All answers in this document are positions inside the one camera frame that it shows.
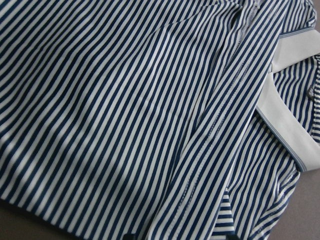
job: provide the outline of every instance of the table surface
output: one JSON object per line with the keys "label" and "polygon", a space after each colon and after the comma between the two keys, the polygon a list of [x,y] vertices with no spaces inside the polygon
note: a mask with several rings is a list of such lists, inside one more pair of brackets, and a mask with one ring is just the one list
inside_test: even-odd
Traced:
{"label": "table surface", "polygon": [[[314,0],[320,15],[320,0]],[[320,31],[320,21],[316,29]],[[269,240],[320,239],[320,169],[301,174]],[[0,240],[76,240],[43,220],[0,201]]]}

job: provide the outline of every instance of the garment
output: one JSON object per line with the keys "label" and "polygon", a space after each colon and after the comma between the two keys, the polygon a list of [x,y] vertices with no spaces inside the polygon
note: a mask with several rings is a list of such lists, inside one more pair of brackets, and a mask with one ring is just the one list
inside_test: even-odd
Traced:
{"label": "garment", "polygon": [[[287,26],[290,9],[288,0],[2,2],[1,199],[83,239],[266,237],[266,214],[278,219],[299,177],[255,111],[279,35],[300,26]],[[241,156],[268,144],[278,155],[266,176],[276,173],[283,201],[249,207],[262,212],[252,220],[233,180]]]}

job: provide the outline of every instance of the shirt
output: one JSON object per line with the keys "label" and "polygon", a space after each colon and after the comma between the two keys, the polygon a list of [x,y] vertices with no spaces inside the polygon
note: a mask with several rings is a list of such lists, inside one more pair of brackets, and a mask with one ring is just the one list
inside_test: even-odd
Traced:
{"label": "shirt", "polygon": [[285,207],[299,176],[295,160],[266,130],[278,154],[259,177],[280,179],[277,198],[263,208],[249,198],[246,209],[237,201],[249,193],[232,180],[250,182],[240,156],[272,151],[251,140],[266,138],[255,109],[280,34],[299,27],[294,9],[287,0],[2,2],[1,199],[83,239],[208,239],[225,215],[241,239],[267,236],[277,220],[268,212]]}

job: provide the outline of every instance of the striped shirt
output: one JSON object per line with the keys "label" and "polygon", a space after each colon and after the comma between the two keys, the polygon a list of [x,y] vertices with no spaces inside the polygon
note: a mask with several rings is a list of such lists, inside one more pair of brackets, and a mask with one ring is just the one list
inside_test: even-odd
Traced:
{"label": "striped shirt", "polygon": [[314,24],[308,0],[0,2],[1,199],[82,239],[266,238],[308,168],[258,99],[272,75],[319,142],[319,58],[269,73]]}

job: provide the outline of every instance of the gray surface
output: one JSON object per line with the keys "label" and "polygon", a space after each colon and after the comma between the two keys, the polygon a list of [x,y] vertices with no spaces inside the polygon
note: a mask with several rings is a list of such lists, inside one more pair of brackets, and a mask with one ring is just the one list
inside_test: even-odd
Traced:
{"label": "gray surface", "polygon": [[[313,1],[320,16],[320,0]],[[0,201],[0,240],[76,240],[37,217]],[[269,240],[320,240],[320,169],[301,174]]]}

